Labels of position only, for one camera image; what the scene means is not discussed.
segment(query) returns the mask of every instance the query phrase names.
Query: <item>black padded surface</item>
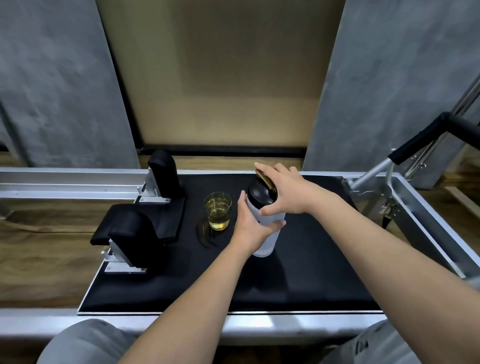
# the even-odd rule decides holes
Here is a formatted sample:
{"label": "black padded surface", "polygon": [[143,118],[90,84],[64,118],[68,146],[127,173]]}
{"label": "black padded surface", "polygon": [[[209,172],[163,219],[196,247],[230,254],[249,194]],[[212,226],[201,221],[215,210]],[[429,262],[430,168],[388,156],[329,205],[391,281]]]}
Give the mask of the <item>black padded surface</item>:
{"label": "black padded surface", "polygon": [[[105,264],[86,296],[81,312],[162,312],[208,268],[228,244],[237,218],[236,201],[254,175],[181,175],[186,193],[178,241],[167,246],[157,272],[105,274]],[[306,176],[342,196],[352,206],[341,182]],[[196,225],[205,217],[203,200],[223,191],[233,200],[229,227],[201,244]],[[240,275],[230,311],[378,310],[362,282],[322,226],[310,215],[285,217],[274,252],[250,257]]]}

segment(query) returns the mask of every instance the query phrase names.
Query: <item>black bottle cap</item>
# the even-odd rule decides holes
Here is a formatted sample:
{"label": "black bottle cap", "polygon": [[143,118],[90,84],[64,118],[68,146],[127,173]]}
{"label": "black bottle cap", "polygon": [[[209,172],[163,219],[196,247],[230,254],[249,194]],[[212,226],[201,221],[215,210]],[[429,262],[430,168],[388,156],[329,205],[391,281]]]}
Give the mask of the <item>black bottle cap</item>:
{"label": "black bottle cap", "polygon": [[247,196],[250,203],[257,209],[271,205],[277,198],[275,191],[268,190],[266,184],[258,176],[255,176],[249,184]]}

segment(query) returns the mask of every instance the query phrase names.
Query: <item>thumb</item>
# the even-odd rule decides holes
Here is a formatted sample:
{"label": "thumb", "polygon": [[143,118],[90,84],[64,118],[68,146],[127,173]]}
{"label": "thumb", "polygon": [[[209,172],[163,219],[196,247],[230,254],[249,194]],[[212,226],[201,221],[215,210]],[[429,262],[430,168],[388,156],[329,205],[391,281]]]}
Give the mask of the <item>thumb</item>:
{"label": "thumb", "polygon": [[279,214],[280,212],[282,212],[280,205],[277,202],[274,202],[271,205],[262,207],[258,213],[260,216],[272,216]]}
{"label": "thumb", "polygon": [[272,229],[272,234],[273,234],[274,232],[279,231],[286,224],[287,222],[285,220],[275,220],[270,225],[268,225],[268,227]]}

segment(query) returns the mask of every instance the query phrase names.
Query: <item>black trim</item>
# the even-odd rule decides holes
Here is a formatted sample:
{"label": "black trim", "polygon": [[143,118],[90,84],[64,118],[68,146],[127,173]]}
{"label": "black trim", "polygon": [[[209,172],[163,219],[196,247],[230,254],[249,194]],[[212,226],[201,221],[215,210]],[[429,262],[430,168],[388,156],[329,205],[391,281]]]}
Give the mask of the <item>black trim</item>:
{"label": "black trim", "polygon": [[115,55],[113,54],[112,47],[110,46],[110,42],[108,40],[108,35],[103,25],[102,15],[100,14],[100,11],[98,11],[98,15],[100,16],[100,21],[102,22],[103,32],[105,34],[105,39],[107,40],[108,50],[110,52],[110,57],[112,58],[112,62],[113,62],[113,68],[117,76],[121,97],[123,99],[123,104],[125,106],[125,112],[127,113],[128,123],[130,124],[130,130],[132,132],[133,143],[135,144],[136,149],[141,149],[145,146],[145,141],[142,137],[142,134],[140,133],[140,128],[138,127],[137,118],[135,117],[135,113],[133,111],[130,98],[128,97],[128,92],[125,87],[125,83],[123,82],[123,78],[121,76],[120,70],[118,68],[117,61],[115,60]]}
{"label": "black trim", "polygon": [[152,155],[162,149],[173,156],[211,156],[211,157],[277,157],[305,158],[307,148],[278,146],[182,146],[182,145],[146,145],[140,150],[142,155]]}

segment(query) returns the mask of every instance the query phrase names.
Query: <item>glass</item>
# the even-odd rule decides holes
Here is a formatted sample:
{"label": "glass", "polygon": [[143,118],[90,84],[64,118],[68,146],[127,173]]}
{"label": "glass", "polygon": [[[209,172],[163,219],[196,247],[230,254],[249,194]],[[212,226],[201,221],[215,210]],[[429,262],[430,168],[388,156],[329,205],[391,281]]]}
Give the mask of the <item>glass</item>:
{"label": "glass", "polygon": [[232,199],[225,192],[213,192],[204,201],[207,218],[213,230],[226,229],[230,222]]}

